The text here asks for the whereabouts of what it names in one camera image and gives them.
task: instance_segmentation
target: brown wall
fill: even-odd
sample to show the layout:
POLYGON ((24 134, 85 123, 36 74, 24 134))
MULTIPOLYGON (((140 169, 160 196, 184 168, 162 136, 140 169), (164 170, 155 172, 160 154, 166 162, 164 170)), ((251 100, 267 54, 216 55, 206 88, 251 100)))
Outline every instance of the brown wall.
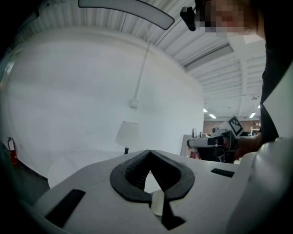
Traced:
MULTIPOLYGON (((207 133, 209 135, 212 134, 212 128, 219 126, 224 121, 204 121, 203 122, 203 133, 207 133)), ((243 127, 244 132, 250 132, 250 128, 260 128, 256 126, 256 123, 260 123, 260 121, 240 121, 241 126, 243 127)))

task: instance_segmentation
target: floor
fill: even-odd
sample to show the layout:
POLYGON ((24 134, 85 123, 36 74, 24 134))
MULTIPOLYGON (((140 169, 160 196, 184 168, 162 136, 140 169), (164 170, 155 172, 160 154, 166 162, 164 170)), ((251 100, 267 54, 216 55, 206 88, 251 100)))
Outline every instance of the floor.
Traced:
POLYGON ((28 171, 22 165, 13 167, 10 161, 9 152, 6 148, 1 154, 1 163, 4 164, 7 172, 10 172, 13 182, 24 201, 33 205, 36 201, 50 189, 48 182, 38 178, 32 172, 28 171))

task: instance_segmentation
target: wall outlet box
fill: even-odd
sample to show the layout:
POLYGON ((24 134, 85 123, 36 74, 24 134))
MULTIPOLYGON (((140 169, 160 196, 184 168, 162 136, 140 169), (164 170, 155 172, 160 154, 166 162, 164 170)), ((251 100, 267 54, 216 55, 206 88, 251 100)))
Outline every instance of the wall outlet box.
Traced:
POLYGON ((139 104, 139 101, 137 99, 132 99, 131 102, 130 102, 130 106, 132 108, 138 108, 138 104, 139 104))

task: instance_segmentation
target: lampshade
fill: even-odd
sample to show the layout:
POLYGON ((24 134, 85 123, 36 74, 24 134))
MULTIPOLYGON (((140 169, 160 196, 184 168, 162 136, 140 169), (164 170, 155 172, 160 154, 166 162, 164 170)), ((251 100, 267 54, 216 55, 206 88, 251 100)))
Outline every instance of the lampshade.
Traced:
POLYGON ((174 18, 141 0, 78 0, 79 7, 97 7, 130 13, 167 30, 174 18))
POLYGON ((117 133, 115 142, 125 147, 133 147, 139 143, 139 124, 123 121, 117 133))

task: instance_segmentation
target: red fire extinguisher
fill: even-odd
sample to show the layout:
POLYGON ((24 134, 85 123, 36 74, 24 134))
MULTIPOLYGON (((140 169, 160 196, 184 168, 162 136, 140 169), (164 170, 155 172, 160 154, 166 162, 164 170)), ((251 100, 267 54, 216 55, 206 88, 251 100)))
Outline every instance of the red fire extinguisher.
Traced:
POLYGON ((9 148, 9 152, 10 152, 10 159, 11 159, 11 163, 14 167, 17 167, 17 157, 16 157, 16 151, 15 151, 15 147, 14 147, 14 141, 11 137, 8 138, 8 148, 9 148))

